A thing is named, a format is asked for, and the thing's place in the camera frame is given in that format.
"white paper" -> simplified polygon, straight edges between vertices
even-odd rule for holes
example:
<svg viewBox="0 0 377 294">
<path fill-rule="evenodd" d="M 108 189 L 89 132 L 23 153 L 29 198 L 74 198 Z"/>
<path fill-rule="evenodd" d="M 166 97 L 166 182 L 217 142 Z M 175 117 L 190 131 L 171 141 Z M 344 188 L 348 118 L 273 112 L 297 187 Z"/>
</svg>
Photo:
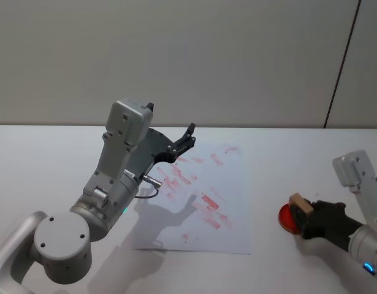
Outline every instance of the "white paper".
<svg viewBox="0 0 377 294">
<path fill-rule="evenodd" d="M 250 254 L 243 154 L 238 146 L 201 145 L 174 164 L 160 163 L 150 176 L 159 195 L 138 200 L 134 249 Z M 154 189 L 141 185 L 139 195 Z"/>
</svg>

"blue led light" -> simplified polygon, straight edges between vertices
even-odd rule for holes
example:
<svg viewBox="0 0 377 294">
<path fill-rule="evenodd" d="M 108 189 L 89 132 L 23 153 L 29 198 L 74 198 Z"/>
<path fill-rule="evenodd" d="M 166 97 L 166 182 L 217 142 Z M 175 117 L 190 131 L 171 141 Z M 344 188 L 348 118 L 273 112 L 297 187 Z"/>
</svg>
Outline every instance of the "blue led light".
<svg viewBox="0 0 377 294">
<path fill-rule="evenodd" d="M 373 270 L 373 267 L 369 264 L 369 263 L 364 263 L 364 268 L 366 268 L 367 270 L 369 270 L 371 273 L 374 272 Z"/>
</svg>

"white table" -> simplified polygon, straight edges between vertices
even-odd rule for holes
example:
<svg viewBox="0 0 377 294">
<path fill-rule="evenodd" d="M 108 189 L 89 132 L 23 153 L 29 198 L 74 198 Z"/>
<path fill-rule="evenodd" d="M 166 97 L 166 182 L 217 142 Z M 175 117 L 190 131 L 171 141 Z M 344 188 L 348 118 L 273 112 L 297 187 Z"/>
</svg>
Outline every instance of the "white table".
<svg viewBox="0 0 377 294">
<path fill-rule="evenodd" d="M 182 128 L 158 128 L 177 139 Z M 96 167 L 103 127 L 0 126 L 0 234 L 36 210 L 67 211 Z M 377 172 L 377 130 L 197 129 L 198 140 L 242 146 L 251 186 L 251 255 L 133 251 L 128 209 L 108 236 L 92 244 L 93 265 L 72 285 L 51 282 L 35 264 L 25 286 L 44 294 L 98 293 L 377 293 L 377 281 L 325 240 L 300 242 L 278 224 L 294 192 L 310 200 L 345 202 L 332 159 L 365 149 Z"/>
</svg>

